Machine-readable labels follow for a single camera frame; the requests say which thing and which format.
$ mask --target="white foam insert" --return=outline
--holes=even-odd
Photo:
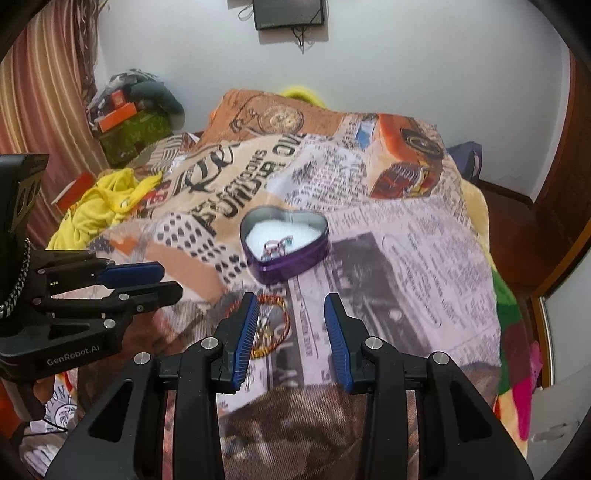
[[[322,232],[303,223],[284,222],[281,220],[264,220],[255,223],[246,236],[246,246],[259,260],[265,251],[265,244],[269,240],[280,241],[286,236],[292,236],[290,246],[285,246],[285,254],[292,253],[312,243],[320,237]]]

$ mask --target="orange box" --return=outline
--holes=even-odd
[[[138,113],[138,111],[135,108],[135,104],[133,102],[126,103],[121,108],[113,110],[108,115],[98,119],[97,123],[99,124],[100,131],[105,133],[111,130],[111,128],[119,125],[121,122],[124,122],[128,118],[134,116],[136,113]]]
[[[84,172],[76,180],[71,181],[66,188],[53,200],[61,213],[66,213],[68,208],[74,205],[95,184],[95,178],[88,172]]]
[[[111,93],[111,101],[113,102],[113,106],[115,108],[121,108],[125,104],[125,96],[123,95],[123,90],[116,90]]]

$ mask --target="heart-shaped tin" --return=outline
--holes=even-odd
[[[289,234],[290,225],[293,227],[292,235]],[[261,231],[263,226],[268,226],[270,232],[282,231],[287,234],[282,233],[282,238],[270,236],[265,239],[264,247],[260,248],[261,242],[252,241],[249,234],[254,233],[255,227]],[[303,244],[298,236],[306,237]],[[252,275],[262,284],[271,285],[305,272],[326,257],[330,248],[329,224],[324,215],[309,210],[285,210],[273,205],[262,205],[250,210],[242,219],[240,242]],[[255,244],[262,251],[251,250]]]

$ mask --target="floor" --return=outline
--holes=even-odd
[[[499,193],[482,193],[489,208],[492,258],[517,298],[528,337],[533,341],[537,334],[527,298],[558,265],[562,248],[543,231],[526,204]]]

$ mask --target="green box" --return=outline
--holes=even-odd
[[[164,112],[140,110],[107,133],[99,136],[112,168],[123,168],[148,145],[173,134]]]

